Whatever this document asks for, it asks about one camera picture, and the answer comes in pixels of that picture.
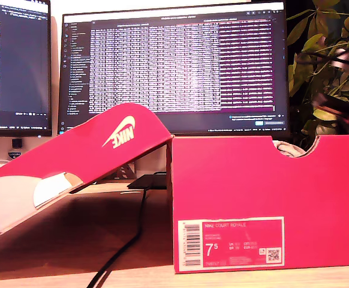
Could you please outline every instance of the product label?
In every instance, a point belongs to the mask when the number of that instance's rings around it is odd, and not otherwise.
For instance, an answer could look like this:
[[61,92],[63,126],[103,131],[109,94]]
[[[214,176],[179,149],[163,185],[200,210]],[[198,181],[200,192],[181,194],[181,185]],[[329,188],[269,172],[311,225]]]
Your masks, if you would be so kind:
[[284,217],[180,220],[180,271],[284,266]]

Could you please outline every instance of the wooden desk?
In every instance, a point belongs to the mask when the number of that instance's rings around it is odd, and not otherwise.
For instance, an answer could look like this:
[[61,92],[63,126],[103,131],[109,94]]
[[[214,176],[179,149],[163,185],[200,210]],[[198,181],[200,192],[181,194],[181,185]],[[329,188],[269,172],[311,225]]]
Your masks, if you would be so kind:
[[[0,287],[86,287],[136,232],[142,194],[95,193],[104,187],[69,195],[1,235]],[[103,288],[349,287],[349,267],[175,275],[166,191],[148,192],[143,225]]]

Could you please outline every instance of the computer monitor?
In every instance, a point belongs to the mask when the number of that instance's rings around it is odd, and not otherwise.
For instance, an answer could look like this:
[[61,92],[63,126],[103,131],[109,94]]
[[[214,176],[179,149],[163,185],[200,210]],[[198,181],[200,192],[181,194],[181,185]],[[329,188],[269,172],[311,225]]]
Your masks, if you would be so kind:
[[0,136],[51,136],[50,2],[0,0]]
[[114,105],[173,134],[287,135],[285,2],[63,15],[58,133]]

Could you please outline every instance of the nike swoosh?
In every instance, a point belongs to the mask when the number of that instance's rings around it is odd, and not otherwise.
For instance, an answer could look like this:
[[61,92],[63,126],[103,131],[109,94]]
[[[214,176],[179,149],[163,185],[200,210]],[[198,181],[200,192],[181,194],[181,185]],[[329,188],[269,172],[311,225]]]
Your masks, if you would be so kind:
[[121,123],[117,126],[117,128],[114,130],[114,132],[109,136],[109,138],[105,141],[105,143],[103,144],[103,147],[109,142],[112,140],[112,138],[115,138],[115,135],[121,131],[121,129],[124,128],[124,126],[126,125],[132,125],[133,129],[134,129],[134,126],[135,126],[135,120],[133,118],[133,116],[127,116],[125,117]]

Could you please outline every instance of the monitor bezel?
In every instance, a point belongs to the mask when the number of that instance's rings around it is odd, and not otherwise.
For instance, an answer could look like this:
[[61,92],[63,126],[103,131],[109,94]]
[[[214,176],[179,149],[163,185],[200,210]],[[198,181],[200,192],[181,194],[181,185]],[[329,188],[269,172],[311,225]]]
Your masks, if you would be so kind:
[[[216,6],[228,6],[228,5],[237,5],[237,4],[253,4],[253,3],[272,3],[272,2],[282,2],[284,4],[284,11],[282,15],[284,16],[284,46],[285,46],[285,91],[287,92],[287,126],[286,130],[279,131],[232,131],[232,132],[183,132],[183,131],[170,131],[171,134],[175,136],[272,136],[277,138],[288,139],[291,136],[290,131],[290,101],[289,101],[289,86],[288,86],[288,58],[287,58],[287,18],[286,18],[286,0],[251,0],[251,2],[229,2],[229,3],[219,3],[219,4],[205,4],[205,5],[190,5],[190,6],[178,6],[178,7],[160,7],[160,8],[144,8],[144,9],[131,9],[131,10],[113,10],[113,11],[96,11],[96,12],[84,12],[84,13],[67,13],[62,15],[62,27],[61,31],[64,30],[64,19],[67,16],[75,15],[90,15],[90,14],[104,14],[104,13],[120,13],[120,12],[134,12],[134,11],[153,11],[153,10],[169,10],[169,9],[178,9],[178,8],[197,8],[197,7],[216,7]],[[64,41],[63,33],[61,33],[61,43]],[[62,97],[61,83],[62,83],[62,65],[61,61],[63,57],[62,49],[60,55],[60,79],[59,79],[59,103]],[[59,134],[59,123],[61,119],[60,107],[58,108],[58,128],[57,135]]]
[[47,129],[0,129],[0,137],[52,136],[52,53],[51,53],[51,13],[50,0],[43,0],[48,5],[47,13],[47,65],[48,65],[48,123]]

